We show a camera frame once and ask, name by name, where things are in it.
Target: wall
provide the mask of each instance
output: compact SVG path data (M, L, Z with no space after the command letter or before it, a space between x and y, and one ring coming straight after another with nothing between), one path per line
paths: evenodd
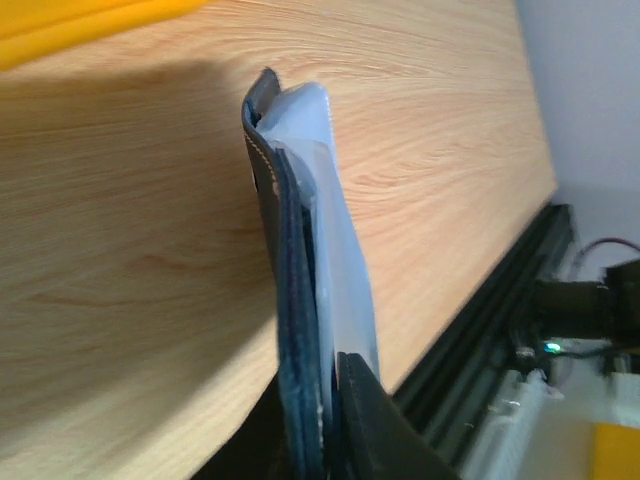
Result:
M558 177L581 243L640 243L640 2L517 0ZM619 246L589 256L580 278L633 258Z

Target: wood grain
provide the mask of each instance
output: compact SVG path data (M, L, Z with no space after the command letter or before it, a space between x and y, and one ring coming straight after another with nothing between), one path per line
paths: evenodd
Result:
M220 1L0 77L0 478L187 477L275 372L239 122L332 97L395 388L554 188L507 1Z

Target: cable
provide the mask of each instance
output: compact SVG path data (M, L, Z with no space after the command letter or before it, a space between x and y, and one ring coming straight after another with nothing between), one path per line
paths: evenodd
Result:
M629 247L635 250L636 252L640 253L640 245L638 245L637 243L631 242L629 240L625 240L624 238L618 238L618 237L599 238L598 240L594 240L593 242L587 244L582 250L580 250L576 254L575 258L573 259L573 262L571 263L568 280L570 282L574 282L576 280L576 278L578 277L578 272L580 271L580 268L583 265L584 259L589 252L591 252L594 248L600 245L606 245L610 243L624 245L625 247Z

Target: orange object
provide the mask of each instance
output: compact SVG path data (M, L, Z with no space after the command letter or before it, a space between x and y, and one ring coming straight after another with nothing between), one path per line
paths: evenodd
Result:
M206 0L1 0L0 70L187 13Z
M640 479L640 430L596 425L592 480Z

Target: wooden tabletop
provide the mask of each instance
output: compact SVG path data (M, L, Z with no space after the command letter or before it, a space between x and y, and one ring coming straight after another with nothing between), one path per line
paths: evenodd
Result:
M273 376L265 65L330 92L390 390L554 188L507 0L219 1L0 74L0 478L185 478Z

